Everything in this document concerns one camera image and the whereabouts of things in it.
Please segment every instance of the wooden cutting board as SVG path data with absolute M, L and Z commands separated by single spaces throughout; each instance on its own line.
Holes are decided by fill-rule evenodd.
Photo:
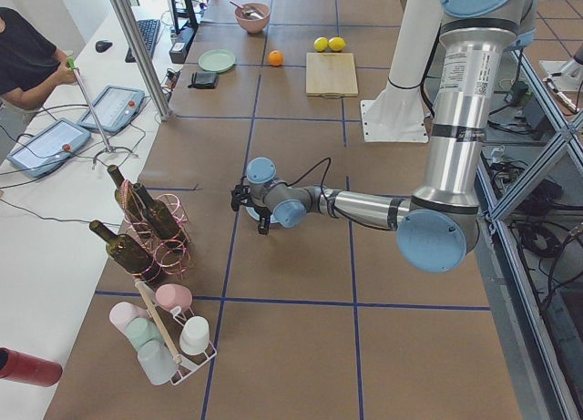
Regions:
M 306 95 L 309 97 L 357 97 L 354 54 L 307 53 Z

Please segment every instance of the cup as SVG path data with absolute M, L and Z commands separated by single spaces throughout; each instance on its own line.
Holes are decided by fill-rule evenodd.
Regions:
M 185 354 L 204 353 L 210 342 L 209 322 L 202 317 L 192 317 L 186 321 L 180 334 L 180 349 Z
M 164 343 L 164 339 L 156 324 L 142 317 L 138 317 L 130 322 L 124 334 L 137 351 L 142 345 L 151 340 L 158 340 Z
M 153 385 L 162 385 L 179 370 L 168 347 L 159 340 L 150 340 L 138 350 L 138 361 Z
M 0 348 L 0 379 L 51 386 L 61 378 L 61 364 L 15 350 Z
M 109 320 L 122 333 L 138 317 L 148 318 L 148 311 L 128 302 L 119 302 L 109 311 Z
M 156 302 L 165 311 L 171 312 L 178 306 L 180 313 L 184 313 L 192 305 L 192 292 L 186 286 L 167 283 L 156 290 Z

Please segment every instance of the wine bottle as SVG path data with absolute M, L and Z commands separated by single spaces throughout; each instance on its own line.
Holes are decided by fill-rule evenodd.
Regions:
M 142 216 L 146 219 L 154 234 L 163 241 L 172 240 L 165 242 L 167 247 L 177 248 L 180 246 L 179 242 L 186 247 L 188 244 L 186 233 L 176 222 L 164 201 L 154 200 L 141 183 L 134 183 L 134 191 L 139 199 L 142 200 L 144 205 Z
M 117 235 L 99 220 L 91 221 L 89 229 L 107 243 L 107 254 L 134 278 L 156 287 L 168 277 L 154 258 L 131 236 L 125 233 Z
M 122 200 L 121 185 L 124 182 L 124 176 L 121 174 L 117 165 L 109 165 L 107 167 L 107 173 L 113 179 L 116 184 L 116 190 L 114 191 L 114 197 L 118 202 L 119 207 L 123 210 L 126 220 L 132 224 L 132 227 L 138 234 L 142 242 L 148 241 L 152 236 L 152 231 L 148 224 L 142 218 L 142 213 L 139 208 L 139 199 L 136 197 L 131 183 L 129 183 L 128 192 L 126 193 L 126 202 Z

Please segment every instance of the mint green cup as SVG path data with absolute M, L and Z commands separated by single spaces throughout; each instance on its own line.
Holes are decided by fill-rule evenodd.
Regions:
M 126 327 L 124 334 L 136 351 L 151 340 L 158 340 L 164 343 L 156 324 L 143 317 L 132 320 Z

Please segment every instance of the red bottle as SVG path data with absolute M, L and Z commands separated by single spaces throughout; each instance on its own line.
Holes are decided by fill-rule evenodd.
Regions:
M 0 379 L 39 386 L 51 386 L 63 373 L 61 364 L 0 347 Z

